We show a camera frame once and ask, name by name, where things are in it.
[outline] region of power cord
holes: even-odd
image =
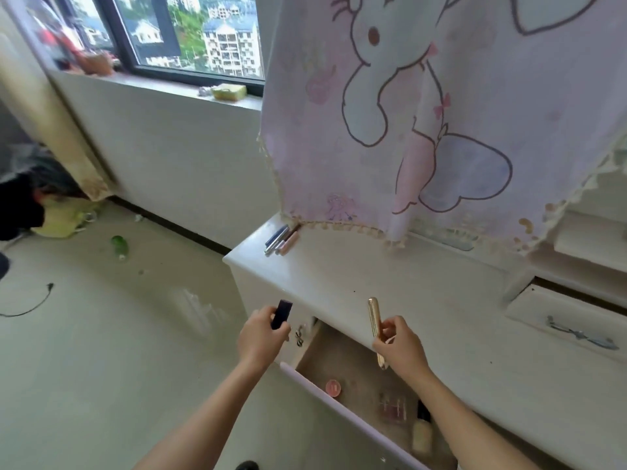
[[[41,305],[43,305],[43,302],[45,302],[45,301],[48,299],[48,297],[50,296],[50,293],[52,292],[52,288],[53,288],[54,286],[55,286],[55,285],[54,285],[53,283],[50,283],[50,284],[46,285],[46,287],[48,287],[48,294],[45,296],[45,298],[44,298],[42,301],[40,301],[37,305],[35,305],[35,306],[34,306],[33,308],[31,308],[30,310],[25,311],[25,312],[23,312],[23,313],[19,313],[19,314],[17,314],[17,315],[4,315],[4,313],[0,313],[0,316],[4,316],[5,318],[13,318],[13,317],[15,317],[15,316],[22,316],[22,315],[26,315],[27,313],[30,313],[30,312],[32,312],[32,311],[37,310],[37,308],[39,308]]]

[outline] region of curtain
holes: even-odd
[[[516,251],[618,167],[627,0],[283,0],[260,139],[284,214]]]
[[[2,7],[0,96],[29,136],[50,149],[92,201],[113,194],[82,131],[51,85],[17,25]]]

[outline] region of window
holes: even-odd
[[[261,46],[254,72],[224,70],[214,61],[258,36],[256,0],[55,0],[66,4],[67,18],[89,49],[110,49],[124,68],[137,75],[212,85],[237,76],[249,92],[261,95],[264,72]]]

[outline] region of bottle with black cap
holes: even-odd
[[[414,422],[411,436],[411,450],[416,457],[428,458],[433,452],[433,426],[431,413],[424,403],[418,401],[418,420]]]

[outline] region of yellow sponge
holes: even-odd
[[[211,88],[213,97],[217,100],[242,100],[246,97],[246,86],[237,84],[220,84]]]

